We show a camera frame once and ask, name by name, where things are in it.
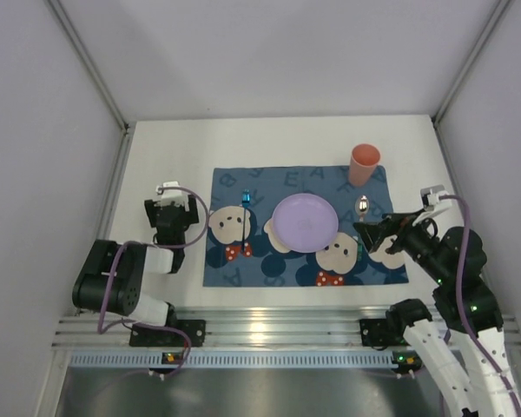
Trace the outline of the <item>green handled steel spoon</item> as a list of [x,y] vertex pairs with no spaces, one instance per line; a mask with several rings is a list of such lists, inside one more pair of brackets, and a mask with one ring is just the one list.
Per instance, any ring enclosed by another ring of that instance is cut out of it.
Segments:
[[[358,222],[363,222],[365,220],[365,216],[369,210],[369,207],[370,202],[368,198],[365,195],[361,195],[355,203],[355,211],[358,216]],[[363,241],[360,234],[358,234],[357,242],[357,261],[361,261],[363,256]]]

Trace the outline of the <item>purple plastic plate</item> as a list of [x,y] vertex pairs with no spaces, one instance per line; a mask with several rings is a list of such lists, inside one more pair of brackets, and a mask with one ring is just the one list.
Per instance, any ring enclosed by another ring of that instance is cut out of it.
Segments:
[[339,220],[333,206],[324,198],[299,193],[284,198],[271,217],[274,236],[291,251],[309,254],[335,240]]

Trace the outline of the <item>salmon plastic cup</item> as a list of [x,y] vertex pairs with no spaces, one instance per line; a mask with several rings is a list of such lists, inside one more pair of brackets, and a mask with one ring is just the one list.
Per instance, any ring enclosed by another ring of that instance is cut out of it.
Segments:
[[351,152],[349,182],[355,187],[366,184],[379,165],[379,161],[380,152],[373,145],[361,143],[355,146]]

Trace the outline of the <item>blue cartoon mouse placemat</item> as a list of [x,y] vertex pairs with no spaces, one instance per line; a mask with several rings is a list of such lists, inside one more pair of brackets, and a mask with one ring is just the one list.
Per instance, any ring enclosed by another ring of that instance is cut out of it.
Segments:
[[[243,208],[248,189],[245,251],[241,252]],[[318,195],[335,209],[339,231],[334,242],[316,253],[301,254],[274,236],[271,217],[286,197]],[[206,287],[283,288],[403,284],[408,281],[403,255],[384,248],[357,261],[357,199],[370,207],[366,222],[392,212],[386,170],[378,166],[369,181],[355,188],[346,166],[293,166],[214,170],[203,284]]]

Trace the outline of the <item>blue metal fork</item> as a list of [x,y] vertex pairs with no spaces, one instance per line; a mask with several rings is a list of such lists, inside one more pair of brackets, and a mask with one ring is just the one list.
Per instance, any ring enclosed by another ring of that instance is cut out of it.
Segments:
[[247,231],[247,208],[251,202],[251,195],[248,189],[244,189],[241,196],[241,206],[243,208],[242,232],[241,232],[241,252],[245,251],[246,231]]

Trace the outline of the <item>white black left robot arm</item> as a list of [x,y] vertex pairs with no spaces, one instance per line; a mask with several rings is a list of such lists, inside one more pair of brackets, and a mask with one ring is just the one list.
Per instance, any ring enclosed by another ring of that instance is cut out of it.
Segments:
[[177,273],[185,259],[186,232],[199,222],[197,197],[171,189],[144,202],[151,243],[97,239],[72,289],[76,308],[112,313],[155,327],[174,327],[175,307],[142,290],[143,276]]

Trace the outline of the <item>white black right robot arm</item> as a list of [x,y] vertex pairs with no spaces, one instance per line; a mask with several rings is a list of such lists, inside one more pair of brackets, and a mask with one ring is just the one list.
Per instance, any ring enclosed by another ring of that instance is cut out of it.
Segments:
[[380,222],[353,225],[368,252],[391,239],[389,255],[406,253],[438,285],[432,298],[447,327],[444,337],[419,299],[392,305],[389,326],[422,360],[450,415],[521,416],[503,316],[481,277],[486,256],[480,237],[467,224],[437,237],[428,231],[434,220],[417,218],[416,212],[387,214]]

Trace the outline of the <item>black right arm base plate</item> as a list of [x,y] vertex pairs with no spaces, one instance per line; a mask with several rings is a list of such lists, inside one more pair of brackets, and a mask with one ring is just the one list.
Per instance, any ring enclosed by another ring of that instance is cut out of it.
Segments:
[[387,319],[361,319],[359,321],[361,343],[375,350],[406,347],[407,341],[399,327]]

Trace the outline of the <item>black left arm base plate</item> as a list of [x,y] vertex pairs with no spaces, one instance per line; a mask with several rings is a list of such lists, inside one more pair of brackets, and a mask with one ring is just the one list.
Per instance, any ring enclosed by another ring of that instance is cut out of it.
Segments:
[[[188,336],[192,348],[199,348],[205,340],[206,324],[204,320],[179,320],[175,328]],[[135,324],[131,327],[129,345],[132,348],[183,348],[188,344],[179,334]]]

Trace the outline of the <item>aluminium mounting rail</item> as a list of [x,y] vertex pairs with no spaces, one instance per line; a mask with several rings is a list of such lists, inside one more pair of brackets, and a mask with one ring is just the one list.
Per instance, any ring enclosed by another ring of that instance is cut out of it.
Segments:
[[[362,319],[383,319],[385,309],[363,308],[182,308],[181,319],[204,320],[204,348],[359,348]],[[63,317],[52,347],[125,348],[130,332],[119,325],[97,333],[98,315]]]

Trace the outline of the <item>left aluminium frame post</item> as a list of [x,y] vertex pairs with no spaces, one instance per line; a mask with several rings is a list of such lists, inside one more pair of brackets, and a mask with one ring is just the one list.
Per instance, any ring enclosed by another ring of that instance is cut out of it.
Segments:
[[86,47],[76,26],[69,17],[69,14],[66,11],[63,3],[58,0],[44,0],[44,3],[49,8],[52,16],[56,19],[63,34],[67,37],[69,44],[71,45],[78,60],[81,62],[86,73],[88,74],[88,77],[97,94],[102,99],[102,102],[107,107],[110,115],[115,120],[116,125],[121,130],[121,132],[127,132],[129,130],[130,124],[115,102],[115,99],[110,92],[110,89],[106,84],[101,71],[98,69],[95,60],[89,53],[88,48]]

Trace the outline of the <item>aluminium frame post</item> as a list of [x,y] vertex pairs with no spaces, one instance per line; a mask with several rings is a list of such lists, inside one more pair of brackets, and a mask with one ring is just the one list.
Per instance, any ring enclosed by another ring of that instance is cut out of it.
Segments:
[[465,58],[462,60],[455,77],[452,79],[450,87],[446,91],[443,99],[440,101],[437,111],[432,116],[432,125],[434,127],[439,126],[448,110],[455,102],[471,72],[477,65],[479,58],[484,53],[498,26],[504,20],[512,5],[512,0],[497,0],[493,3],[491,11],[488,13],[476,38],[472,41],[471,47],[469,48]]
[[88,74],[88,77],[97,94],[102,99],[102,102],[107,107],[110,115],[115,120],[116,125],[121,130],[121,132],[127,132],[129,130],[130,124],[115,102],[115,99],[110,92],[110,89],[106,84],[101,71],[98,69],[95,60],[89,53],[88,48],[86,47],[76,26],[69,17],[69,14],[66,11],[63,3],[58,0],[44,0],[44,3],[49,8],[52,16],[56,19],[63,34],[67,37],[69,44],[71,45],[78,60],[81,62],[86,73]]

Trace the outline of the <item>right aluminium frame post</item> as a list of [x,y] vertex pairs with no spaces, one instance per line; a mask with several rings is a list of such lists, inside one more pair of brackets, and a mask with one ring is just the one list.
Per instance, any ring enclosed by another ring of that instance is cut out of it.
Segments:
[[472,41],[471,47],[469,48],[465,58],[462,60],[455,77],[452,79],[450,87],[446,91],[443,99],[440,101],[437,111],[432,116],[432,125],[434,127],[439,126],[448,110],[455,102],[471,72],[477,65],[479,58],[484,53],[498,26],[504,20],[512,5],[512,0],[497,0],[493,3],[491,11],[488,13],[476,38]]

